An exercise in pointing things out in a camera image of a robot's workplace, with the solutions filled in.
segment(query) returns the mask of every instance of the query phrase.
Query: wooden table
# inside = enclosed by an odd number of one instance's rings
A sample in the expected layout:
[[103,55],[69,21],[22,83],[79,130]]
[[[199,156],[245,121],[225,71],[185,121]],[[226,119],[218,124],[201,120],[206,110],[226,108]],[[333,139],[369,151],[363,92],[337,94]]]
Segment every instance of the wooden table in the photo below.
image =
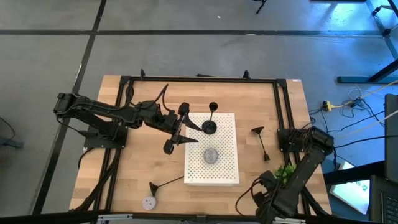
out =
[[[120,76],[104,76],[98,101],[114,105],[119,81]],[[135,81],[132,102],[154,99],[166,83]],[[295,127],[301,128],[310,121],[303,86],[300,80],[287,80],[287,85]],[[280,97],[285,127],[288,128],[282,90]],[[236,187],[196,187],[178,180],[157,191],[158,204],[154,210],[144,210],[141,202],[150,195],[150,181],[163,184],[183,175],[185,146],[182,144],[174,149],[172,155],[166,155],[163,145],[170,135],[143,125],[129,130],[126,147],[122,150],[111,207],[113,212],[237,215],[234,207],[236,199],[250,187],[252,181],[264,171],[275,170],[283,164],[276,135],[279,125],[272,85],[169,82],[165,96],[167,107],[177,110],[181,102],[187,102],[192,113],[209,112],[208,104],[212,101],[218,103],[216,113],[235,114],[240,184]],[[251,133],[251,129],[258,126],[265,127],[261,136],[271,158],[267,162],[262,159],[258,136]],[[104,149],[94,149],[82,160],[70,208],[79,206],[97,184],[103,156]],[[331,213],[320,166],[308,181],[307,188],[322,208]],[[100,208],[104,208],[107,189],[106,185]],[[254,215],[256,205],[249,194],[239,202],[239,210],[245,215]]]

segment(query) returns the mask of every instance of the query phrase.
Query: perforated white board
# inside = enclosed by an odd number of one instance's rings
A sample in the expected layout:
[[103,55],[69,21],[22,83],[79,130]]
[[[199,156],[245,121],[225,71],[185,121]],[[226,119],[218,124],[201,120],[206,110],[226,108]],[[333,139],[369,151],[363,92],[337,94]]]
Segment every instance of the perforated white board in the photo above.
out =
[[[210,113],[190,113],[190,119],[199,127],[210,119]],[[235,114],[214,113],[217,124],[214,134],[205,134],[186,128],[186,137],[198,140],[185,144],[184,183],[201,186],[231,186],[239,184],[238,152],[236,147]],[[218,151],[218,160],[208,164],[203,155],[212,147]]]

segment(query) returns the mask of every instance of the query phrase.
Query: white pegboard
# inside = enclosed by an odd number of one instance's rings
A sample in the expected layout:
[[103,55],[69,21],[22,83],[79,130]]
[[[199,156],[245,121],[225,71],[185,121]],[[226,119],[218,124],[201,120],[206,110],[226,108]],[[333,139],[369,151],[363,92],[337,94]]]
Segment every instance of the white pegboard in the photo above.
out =
[[[190,119],[199,127],[210,119],[210,113],[190,113]],[[231,186],[239,184],[238,152],[236,147],[235,114],[213,113],[217,124],[214,134],[205,134],[191,128],[186,137],[198,140],[185,144],[184,183],[189,185]],[[212,147],[219,156],[214,164],[204,160],[204,152]]]

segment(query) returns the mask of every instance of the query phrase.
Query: gray floor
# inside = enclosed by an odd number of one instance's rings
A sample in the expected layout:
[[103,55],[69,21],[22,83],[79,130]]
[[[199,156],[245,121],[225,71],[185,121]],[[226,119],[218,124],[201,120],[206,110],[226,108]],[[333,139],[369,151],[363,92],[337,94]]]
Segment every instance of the gray floor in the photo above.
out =
[[[91,30],[99,5],[100,1],[94,0],[3,0],[0,29]],[[268,0],[256,16],[258,6],[258,2],[248,0],[114,0],[107,2],[99,29],[377,30],[365,3]],[[396,22],[388,10],[381,11],[379,17],[386,27]],[[21,150],[0,149],[0,217],[30,212],[58,130],[52,114],[56,95],[72,89],[87,40],[87,36],[0,35],[0,116],[14,127],[16,139],[25,142]],[[323,100],[338,105],[348,99],[348,92],[356,87],[337,84],[337,76],[370,76],[392,61],[382,37],[97,36],[80,93],[96,98],[103,75],[138,75],[141,68],[149,76],[202,73],[219,77],[241,77],[247,69],[256,78],[302,79],[308,108],[312,110],[319,108]],[[381,93],[398,94],[398,89],[389,87]],[[384,100],[379,95],[369,96],[366,101],[375,113],[383,110]],[[329,129],[339,129],[367,116],[367,111],[355,111],[354,118],[344,118],[338,110],[325,113]],[[314,118],[315,125],[323,128],[320,114]],[[369,119],[345,133],[372,122]],[[71,125],[85,128],[77,121]],[[9,134],[1,126],[0,131]],[[350,138],[335,134],[335,145],[383,134],[381,126]],[[82,137],[67,132],[45,213],[67,211],[82,145]],[[359,166],[383,160],[383,149],[384,141],[375,140],[339,149],[338,155]]]

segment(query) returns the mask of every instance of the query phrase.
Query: green plant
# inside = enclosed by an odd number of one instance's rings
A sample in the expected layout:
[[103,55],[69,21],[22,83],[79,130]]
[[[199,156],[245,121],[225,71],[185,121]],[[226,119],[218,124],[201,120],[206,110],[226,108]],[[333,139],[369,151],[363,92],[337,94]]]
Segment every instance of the green plant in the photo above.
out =
[[[274,170],[274,177],[279,179],[282,170],[284,169],[284,165],[280,165],[280,167]],[[282,184],[285,185],[289,178],[292,176],[294,170],[296,169],[295,165],[289,164],[286,166],[285,172],[282,174]]]

